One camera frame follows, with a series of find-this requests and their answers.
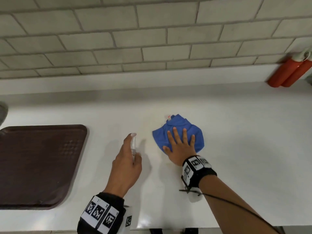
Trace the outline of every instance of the wristband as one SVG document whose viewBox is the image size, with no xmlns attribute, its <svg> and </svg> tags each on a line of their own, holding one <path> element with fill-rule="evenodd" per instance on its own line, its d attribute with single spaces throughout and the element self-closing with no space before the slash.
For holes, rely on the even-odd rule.
<svg viewBox="0 0 312 234">
<path fill-rule="evenodd" d="M 181 179 L 187 191 L 192 187 L 198 188 L 200 180 L 207 175 L 217 176 L 217 173 L 211 168 L 211 164 L 204 157 L 195 155 L 183 162 Z"/>
<path fill-rule="evenodd" d="M 115 234 L 123 222 L 125 212 L 124 208 L 113 207 L 100 197 L 94 196 L 80 219 L 92 227 L 96 233 Z"/>
</svg>

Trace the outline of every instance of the backsplash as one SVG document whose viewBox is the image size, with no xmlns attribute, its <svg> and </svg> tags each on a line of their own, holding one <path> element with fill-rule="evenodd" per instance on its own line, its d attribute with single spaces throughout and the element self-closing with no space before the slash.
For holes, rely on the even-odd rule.
<svg viewBox="0 0 312 234">
<path fill-rule="evenodd" d="M 269 64 L 312 0 L 0 0 L 0 78 Z"/>
</svg>

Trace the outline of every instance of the cleaning cloth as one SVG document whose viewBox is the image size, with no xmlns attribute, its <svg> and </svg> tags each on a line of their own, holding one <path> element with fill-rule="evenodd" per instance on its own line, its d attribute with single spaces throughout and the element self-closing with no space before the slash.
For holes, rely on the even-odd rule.
<svg viewBox="0 0 312 234">
<path fill-rule="evenodd" d="M 204 137 L 202 136 L 202 131 L 197 126 L 191 124 L 188 120 L 181 117 L 179 114 L 172 115 L 171 120 L 167 120 L 166 124 L 161 128 L 153 131 L 153 137 L 158 145 L 158 147 L 164 152 L 162 149 L 163 146 L 167 146 L 172 151 L 171 144 L 168 140 L 167 131 L 169 130 L 174 137 L 173 127 L 177 128 L 177 132 L 182 140 L 182 132 L 183 128 L 186 128 L 188 131 L 188 143 L 191 141 L 191 136 L 195 135 L 195 151 L 198 153 L 205 146 Z"/>
</svg>

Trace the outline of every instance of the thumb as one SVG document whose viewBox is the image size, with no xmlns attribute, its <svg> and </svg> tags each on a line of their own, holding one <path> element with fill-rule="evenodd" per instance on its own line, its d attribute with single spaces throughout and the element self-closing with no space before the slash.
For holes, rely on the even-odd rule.
<svg viewBox="0 0 312 234">
<path fill-rule="evenodd" d="M 171 155 L 171 150 L 167 147 L 167 146 L 163 146 L 163 150 L 165 151 L 165 154 L 167 154 L 168 156 Z"/>
<path fill-rule="evenodd" d="M 135 167 L 142 166 L 142 157 L 140 153 L 135 154 L 135 162 L 133 164 Z"/>
</svg>

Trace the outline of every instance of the wire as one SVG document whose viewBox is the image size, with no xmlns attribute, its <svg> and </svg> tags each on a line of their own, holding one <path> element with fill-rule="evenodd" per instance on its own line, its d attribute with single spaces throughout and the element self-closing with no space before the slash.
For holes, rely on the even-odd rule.
<svg viewBox="0 0 312 234">
<path fill-rule="evenodd" d="M 273 227 L 271 224 L 269 224 L 266 220 L 264 220 L 264 219 L 263 219 L 262 217 L 260 217 L 258 214 L 254 213 L 254 212 L 250 211 L 249 209 L 247 209 L 247 208 L 245 208 L 245 207 L 243 207 L 243 206 L 241 206 L 241 205 L 239 205 L 239 204 L 236 204 L 236 203 L 234 203 L 234 202 L 232 202 L 232 201 L 229 201 L 229 200 L 226 200 L 226 199 L 222 199 L 222 198 L 217 197 L 217 196 L 214 196 L 214 195 L 209 195 L 209 194 L 205 194 L 205 193 L 200 193 L 200 192 L 197 192 L 197 191 L 187 191 L 187 190 L 179 190 L 179 191 L 197 193 L 198 196 L 200 196 L 200 195 L 206 195 L 206 196 L 212 197 L 212 198 L 214 198 L 214 199 L 218 199 L 218 200 L 224 201 L 224 202 L 226 202 L 226 203 L 232 204 L 232 205 L 234 205 L 234 206 L 236 206 L 236 207 L 239 207 L 239 208 L 241 208 L 241 209 L 247 211 L 247 212 L 250 213 L 251 215 L 255 216 L 255 217 L 258 218 L 259 220 L 261 220 L 261 221 L 263 221 L 264 223 L 266 223 L 269 227 L 271 227 L 271 228 L 272 228 L 274 231 L 276 231 L 278 234 L 281 234 L 279 231 L 277 231 L 277 230 L 275 229 L 275 227 Z"/>
</svg>

